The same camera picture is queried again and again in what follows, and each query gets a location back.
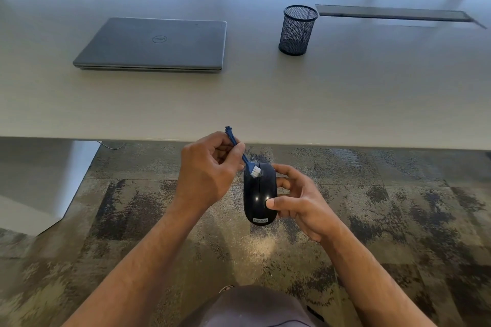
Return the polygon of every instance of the small brush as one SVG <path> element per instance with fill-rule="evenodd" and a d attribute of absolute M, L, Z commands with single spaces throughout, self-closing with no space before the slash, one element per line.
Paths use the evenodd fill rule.
<path fill-rule="evenodd" d="M 237 140 L 235 139 L 232 133 L 232 127 L 226 126 L 225 133 L 227 134 L 232 144 L 234 144 L 234 146 L 237 145 Z M 242 160 L 244 161 L 245 166 L 252 177 L 256 178 L 261 174 L 261 169 L 258 166 L 256 166 L 255 163 L 249 162 L 249 159 L 247 159 L 247 156 L 245 154 L 242 154 Z"/>

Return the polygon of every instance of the computer mouse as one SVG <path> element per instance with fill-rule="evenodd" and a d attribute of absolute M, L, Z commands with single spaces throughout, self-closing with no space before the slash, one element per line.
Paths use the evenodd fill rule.
<path fill-rule="evenodd" d="M 254 225 L 271 224 L 277 211 L 266 207 L 266 200 L 278 196 L 276 189 L 276 171 L 269 163 L 255 163 L 261 169 L 257 177 L 252 177 L 244 169 L 244 212 L 247 219 Z"/>

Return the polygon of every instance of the laptop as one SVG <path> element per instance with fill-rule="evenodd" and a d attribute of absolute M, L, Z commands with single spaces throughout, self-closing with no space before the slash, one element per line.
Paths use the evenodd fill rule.
<path fill-rule="evenodd" d="M 220 71 L 225 21 L 113 17 L 73 61 L 82 69 Z"/>

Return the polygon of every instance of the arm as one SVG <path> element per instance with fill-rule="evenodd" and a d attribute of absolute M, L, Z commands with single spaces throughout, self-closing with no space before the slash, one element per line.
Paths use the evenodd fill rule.
<path fill-rule="evenodd" d="M 288 176 L 278 177 L 277 185 L 290 194 L 266 205 L 280 217 L 295 218 L 300 229 L 321 244 L 362 320 L 373 326 L 434 326 L 335 215 L 310 178 L 290 166 L 273 167 Z"/>
<path fill-rule="evenodd" d="M 223 132 L 187 145 L 181 153 L 176 195 L 148 234 L 65 322 L 65 327 L 148 324 L 169 269 L 203 213 L 228 191 L 243 168 L 243 143 L 233 147 Z"/>

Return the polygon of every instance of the gray carpet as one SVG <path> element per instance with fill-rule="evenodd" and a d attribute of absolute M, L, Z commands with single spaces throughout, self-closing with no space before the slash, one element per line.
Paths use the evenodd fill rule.
<path fill-rule="evenodd" d="M 172 200 L 179 143 L 101 148 L 65 218 L 38 237 L 0 229 L 0 325 L 59 326 Z M 491 325 L 491 160 L 484 152 L 253 145 L 291 164 L 440 326 Z M 242 177 L 187 238 L 152 325 L 175 325 L 226 284 L 296 296 L 359 326 L 329 258 L 289 220 L 251 225 Z"/>

